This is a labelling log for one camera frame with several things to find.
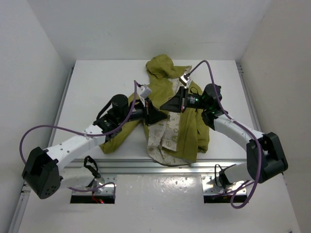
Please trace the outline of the olive green hooded jacket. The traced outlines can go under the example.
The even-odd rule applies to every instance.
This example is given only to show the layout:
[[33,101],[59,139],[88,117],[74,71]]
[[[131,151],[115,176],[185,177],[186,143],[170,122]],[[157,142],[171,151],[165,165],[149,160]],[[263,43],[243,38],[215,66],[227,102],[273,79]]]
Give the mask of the olive green hooded jacket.
[[[153,105],[159,108],[181,87],[179,78],[191,66],[175,66],[172,59],[161,54],[146,63]],[[198,153],[205,153],[209,144],[209,128],[201,118],[202,110],[188,108],[184,113],[168,112],[168,119],[144,126],[146,151],[163,165],[195,163]]]

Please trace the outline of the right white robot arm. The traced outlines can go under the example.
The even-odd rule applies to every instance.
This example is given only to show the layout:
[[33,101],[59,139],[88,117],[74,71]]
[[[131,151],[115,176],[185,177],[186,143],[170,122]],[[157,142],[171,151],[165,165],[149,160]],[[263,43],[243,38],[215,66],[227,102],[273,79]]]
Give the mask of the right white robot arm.
[[246,163],[232,165],[219,172],[215,181],[220,187],[225,188],[238,181],[263,183],[286,171],[288,162],[279,137],[273,132],[264,134],[229,119],[227,112],[220,107],[221,100],[221,87],[218,85],[206,85],[201,95],[190,94],[180,87],[160,109],[175,113],[183,113],[188,108],[201,109],[205,125],[226,135],[246,151]]

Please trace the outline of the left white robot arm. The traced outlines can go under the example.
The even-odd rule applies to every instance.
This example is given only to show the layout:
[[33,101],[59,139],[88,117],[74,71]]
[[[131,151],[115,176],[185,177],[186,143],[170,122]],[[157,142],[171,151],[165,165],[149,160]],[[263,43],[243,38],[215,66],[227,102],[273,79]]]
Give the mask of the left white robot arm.
[[80,192],[94,192],[103,187],[104,180],[93,158],[86,156],[83,167],[72,172],[64,168],[94,147],[112,140],[121,132],[123,122],[142,120],[150,126],[167,117],[167,114],[153,106],[149,98],[129,102],[127,96],[117,94],[82,133],[44,150],[34,148],[29,154],[22,177],[42,200],[59,188],[79,187]]

